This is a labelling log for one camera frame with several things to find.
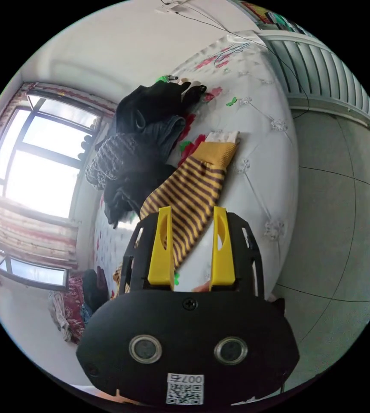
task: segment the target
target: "bed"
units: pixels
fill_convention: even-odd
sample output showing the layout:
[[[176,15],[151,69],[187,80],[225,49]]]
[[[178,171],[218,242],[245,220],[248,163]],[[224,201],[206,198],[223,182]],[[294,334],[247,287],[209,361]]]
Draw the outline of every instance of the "bed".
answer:
[[[207,86],[206,95],[187,118],[183,142],[194,142],[210,132],[240,132],[241,143],[228,168],[219,206],[251,226],[261,251],[266,299],[292,237],[299,170],[294,122],[269,53],[252,31],[227,34],[171,73]],[[178,142],[168,163],[178,165],[181,146]],[[100,203],[91,259],[93,268],[104,269],[110,291],[115,291],[112,274],[138,220],[132,213],[113,229]],[[190,291],[209,279],[212,240],[211,224],[178,269],[175,290]]]

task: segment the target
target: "window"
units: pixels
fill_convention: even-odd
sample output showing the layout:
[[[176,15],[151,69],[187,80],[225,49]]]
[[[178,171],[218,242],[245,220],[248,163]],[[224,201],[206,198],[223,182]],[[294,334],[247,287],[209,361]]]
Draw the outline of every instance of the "window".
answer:
[[[94,110],[28,96],[14,112],[0,145],[0,196],[29,209],[69,218],[76,182],[101,117]]]
[[[20,278],[20,282],[40,287],[55,289],[54,287],[66,288],[67,270],[62,268],[49,268],[34,265],[15,258],[6,257],[0,263],[0,270],[13,277]]]
[[[13,258],[1,249],[0,274],[32,287],[58,291],[65,291],[67,288],[68,271],[66,269],[32,264]]]

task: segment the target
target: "camera lens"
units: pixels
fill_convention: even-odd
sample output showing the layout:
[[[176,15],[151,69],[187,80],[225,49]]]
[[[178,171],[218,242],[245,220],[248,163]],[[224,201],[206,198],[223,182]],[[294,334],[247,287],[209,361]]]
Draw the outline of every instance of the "camera lens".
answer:
[[[162,346],[155,337],[136,336],[129,344],[129,353],[137,362],[151,364],[161,357]]]
[[[248,346],[242,339],[237,337],[227,337],[221,340],[214,350],[216,359],[228,366],[240,363],[247,353]]]
[[[156,354],[156,346],[147,339],[138,341],[135,344],[135,353],[144,360],[149,360]]]

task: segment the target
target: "qr code sticker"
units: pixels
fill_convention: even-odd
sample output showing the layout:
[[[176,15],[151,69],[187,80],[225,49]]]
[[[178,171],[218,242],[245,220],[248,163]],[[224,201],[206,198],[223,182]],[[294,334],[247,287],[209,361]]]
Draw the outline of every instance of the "qr code sticker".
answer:
[[[203,404],[203,375],[168,374],[167,404]]]

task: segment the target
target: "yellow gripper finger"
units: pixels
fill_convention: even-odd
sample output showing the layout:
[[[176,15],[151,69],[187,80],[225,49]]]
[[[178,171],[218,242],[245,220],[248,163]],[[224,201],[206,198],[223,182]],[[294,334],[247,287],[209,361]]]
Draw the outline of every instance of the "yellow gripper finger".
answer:
[[[147,280],[150,285],[169,285],[172,291],[174,289],[172,212],[169,206],[159,208]]]
[[[219,248],[218,236],[222,246]],[[232,245],[229,235],[226,209],[214,207],[214,247],[212,250],[212,273],[209,290],[213,286],[231,286],[235,283]]]

